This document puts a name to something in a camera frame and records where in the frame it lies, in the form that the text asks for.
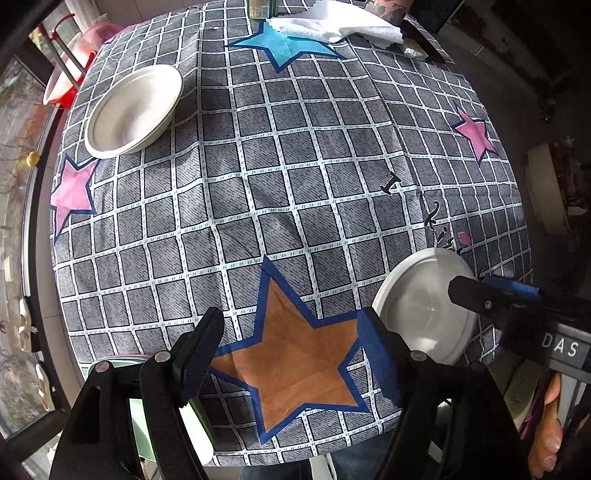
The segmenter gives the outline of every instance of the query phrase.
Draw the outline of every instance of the window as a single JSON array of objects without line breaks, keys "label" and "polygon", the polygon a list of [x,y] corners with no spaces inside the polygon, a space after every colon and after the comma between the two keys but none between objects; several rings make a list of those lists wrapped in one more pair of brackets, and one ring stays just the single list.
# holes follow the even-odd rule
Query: window
[{"label": "window", "polygon": [[21,350],[21,237],[27,155],[37,148],[51,108],[44,88],[13,60],[0,76],[0,433],[45,414],[37,393],[37,357]]},{"label": "window", "polygon": [[35,480],[45,480],[49,476],[59,440],[60,435],[56,435],[22,463],[27,473]]},{"label": "window", "polygon": [[[66,4],[60,4],[60,6],[57,7],[52,13],[50,13],[47,16],[47,18],[43,21],[43,26],[47,29],[48,32],[51,32],[56,27],[56,24],[62,18],[69,14],[70,11],[68,10]],[[68,45],[68,43],[71,42],[71,40],[78,33],[80,33],[80,29],[78,28],[78,25],[76,24],[75,20],[73,18],[69,18],[64,23],[60,24],[60,26],[57,29],[57,32],[59,33],[64,43]],[[43,52],[47,59],[55,65],[56,60],[51,54],[49,47],[47,46],[47,40],[43,38],[38,28],[31,32],[29,38],[33,41],[37,48]],[[61,55],[63,52],[61,47],[57,44],[57,42],[54,42],[53,44],[59,52],[59,54]]]}]

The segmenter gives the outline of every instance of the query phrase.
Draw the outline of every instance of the jeans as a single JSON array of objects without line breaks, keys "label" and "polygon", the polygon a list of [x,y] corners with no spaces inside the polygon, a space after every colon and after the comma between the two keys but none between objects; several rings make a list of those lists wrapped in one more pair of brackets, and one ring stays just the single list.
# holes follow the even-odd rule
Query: jeans
[{"label": "jeans", "polygon": [[[392,432],[364,440],[332,452],[337,480],[371,480],[388,450]],[[312,480],[310,462],[281,463],[279,465],[247,466],[239,480]]]}]

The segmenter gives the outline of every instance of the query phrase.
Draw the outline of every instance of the tablecloth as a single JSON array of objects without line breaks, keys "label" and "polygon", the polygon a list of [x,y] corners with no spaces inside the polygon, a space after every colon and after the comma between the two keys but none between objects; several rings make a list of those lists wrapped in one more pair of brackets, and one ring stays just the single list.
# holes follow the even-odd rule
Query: tablecloth
[{"label": "tablecloth", "polygon": [[[280,12],[311,5],[304,1],[285,0]],[[81,368],[168,349],[208,306],[224,312],[223,345],[248,338],[263,255],[318,318],[371,305],[385,276],[427,247],[457,250],[479,277],[529,279],[511,167],[485,108],[433,37],[421,29],[445,64],[351,36],[332,46],[335,55],[300,53],[282,68],[248,46],[260,28],[243,0],[212,2],[125,30],[91,66],[54,189],[65,164],[93,160],[84,127],[117,80],[164,63],[181,71],[184,89],[153,145],[98,162],[89,183],[96,214],[72,213],[52,234]],[[460,361],[490,361],[498,340],[479,319]],[[201,401],[216,436],[213,464],[304,459],[393,428],[400,411],[362,348],[347,369],[370,413],[306,410],[264,445],[249,393],[209,376]]]}]

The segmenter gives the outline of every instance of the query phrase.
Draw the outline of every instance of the white towel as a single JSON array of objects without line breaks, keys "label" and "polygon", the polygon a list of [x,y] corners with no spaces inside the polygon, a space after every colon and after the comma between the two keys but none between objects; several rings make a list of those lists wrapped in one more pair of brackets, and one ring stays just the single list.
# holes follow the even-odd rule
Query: white towel
[{"label": "white towel", "polygon": [[378,47],[402,43],[402,32],[376,15],[336,0],[319,0],[307,11],[267,20],[273,29],[290,37],[335,43],[359,33]]}]

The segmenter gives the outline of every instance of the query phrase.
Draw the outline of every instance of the table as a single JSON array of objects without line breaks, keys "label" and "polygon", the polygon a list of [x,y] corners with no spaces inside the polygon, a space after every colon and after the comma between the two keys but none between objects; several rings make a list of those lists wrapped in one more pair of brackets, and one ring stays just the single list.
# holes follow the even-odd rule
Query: table
[{"label": "table", "polygon": [[[305,7],[286,3],[280,11]],[[153,145],[99,162],[89,187],[97,213],[71,215],[54,243],[81,368],[170,348],[208,306],[224,311],[223,345],[252,336],[264,254],[319,318],[371,305],[390,270],[436,245],[461,248],[475,275],[530,279],[505,152],[428,33],[421,29],[445,64],[352,36],[333,45],[338,58],[302,54],[277,71],[264,50],[227,47],[258,29],[243,0],[199,5],[125,30],[90,68],[54,187],[67,157],[90,161],[83,127],[114,82],[165,63],[181,71],[184,90]],[[492,360],[498,335],[480,319],[460,362]],[[348,370],[370,413],[308,410],[264,445],[249,394],[208,378],[201,401],[216,435],[213,464],[304,459],[393,428],[400,411],[382,396],[362,349]]]}]

